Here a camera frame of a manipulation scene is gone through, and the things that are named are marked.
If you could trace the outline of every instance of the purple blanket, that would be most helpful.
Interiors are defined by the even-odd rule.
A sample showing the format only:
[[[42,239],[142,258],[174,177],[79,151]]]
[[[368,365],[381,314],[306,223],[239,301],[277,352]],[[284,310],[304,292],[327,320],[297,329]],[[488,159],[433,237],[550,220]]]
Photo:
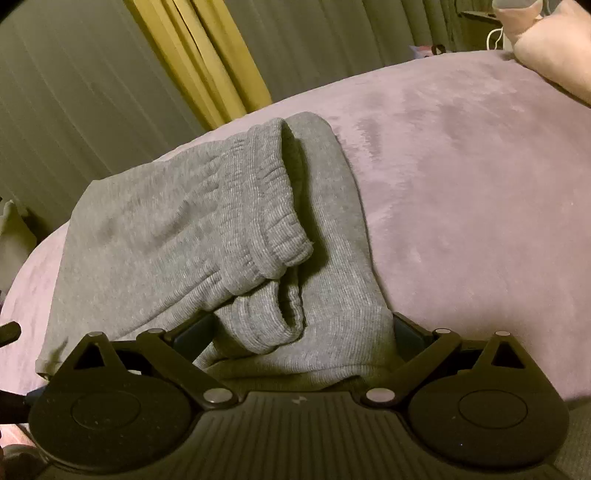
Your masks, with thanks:
[[[330,123],[351,163],[392,309],[470,338],[509,330],[564,398],[591,395],[591,109],[505,53],[449,54],[286,99],[179,149],[300,111]],[[40,383],[66,229],[9,292],[1,322],[23,336],[0,351],[0,388]]]

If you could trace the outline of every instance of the white cable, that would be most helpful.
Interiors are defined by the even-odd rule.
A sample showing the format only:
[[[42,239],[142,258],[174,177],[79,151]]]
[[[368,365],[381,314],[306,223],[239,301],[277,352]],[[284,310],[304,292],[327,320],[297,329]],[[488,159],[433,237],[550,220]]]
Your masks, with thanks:
[[[503,38],[503,28],[501,27],[501,34],[499,35],[499,38],[496,39],[495,42],[495,50],[498,48],[499,46],[499,40]]]
[[[491,49],[491,37],[492,37],[492,34],[493,34],[493,33],[495,33],[495,32],[501,32],[501,35],[499,36],[499,38],[497,39],[497,41],[496,41],[496,43],[495,43],[495,50],[496,50],[496,48],[497,48],[497,46],[498,46],[498,44],[499,44],[499,40],[500,40],[500,39],[502,38],[502,36],[503,36],[503,29],[502,29],[502,28],[496,28],[496,29],[494,29],[494,30],[491,30],[491,31],[489,32],[489,34],[488,34],[487,38],[486,38],[486,49],[487,49],[487,50],[490,50],[490,49]]]

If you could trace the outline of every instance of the yellow curtain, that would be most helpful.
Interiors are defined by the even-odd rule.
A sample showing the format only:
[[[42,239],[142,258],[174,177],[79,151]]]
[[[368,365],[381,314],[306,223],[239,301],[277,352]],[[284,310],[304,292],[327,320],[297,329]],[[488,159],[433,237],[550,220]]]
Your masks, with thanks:
[[[204,127],[270,105],[223,0],[126,0]]]

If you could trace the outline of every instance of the bed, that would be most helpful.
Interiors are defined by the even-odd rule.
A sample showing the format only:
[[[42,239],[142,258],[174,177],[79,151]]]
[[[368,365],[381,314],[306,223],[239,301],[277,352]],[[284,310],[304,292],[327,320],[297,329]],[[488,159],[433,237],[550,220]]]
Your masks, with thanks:
[[[333,128],[392,310],[467,338],[515,334],[565,400],[591,396],[591,109],[505,52],[446,54],[321,87],[212,131],[312,111]],[[29,257],[0,323],[0,388],[34,371],[68,224]]]

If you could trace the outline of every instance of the curtain fold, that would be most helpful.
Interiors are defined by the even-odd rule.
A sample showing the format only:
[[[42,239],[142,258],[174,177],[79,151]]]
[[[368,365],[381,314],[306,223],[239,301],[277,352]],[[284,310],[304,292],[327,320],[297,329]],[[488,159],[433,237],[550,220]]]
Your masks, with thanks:
[[[412,58],[454,50],[454,0],[225,0],[274,101]]]
[[[92,180],[204,133],[121,0],[25,0],[0,43],[0,196],[39,238]]]
[[[210,129],[271,104],[222,0],[126,0],[188,103]]]

